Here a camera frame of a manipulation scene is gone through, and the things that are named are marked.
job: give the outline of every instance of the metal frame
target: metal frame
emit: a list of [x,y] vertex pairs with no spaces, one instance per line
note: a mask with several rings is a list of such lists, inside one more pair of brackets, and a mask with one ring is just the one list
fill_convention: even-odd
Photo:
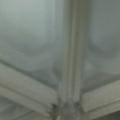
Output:
[[[58,94],[63,103],[69,100],[80,102],[88,119],[95,119],[120,110],[120,81],[81,94],[89,2],[90,0],[65,0],[66,12],[64,15],[67,16],[67,19],[64,24],[64,39],[66,48],[63,81],[59,93],[0,63],[1,96],[39,112],[42,119],[48,119],[49,113],[52,111],[52,104],[57,104]],[[30,118],[34,114],[37,113],[31,113],[17,120]]]

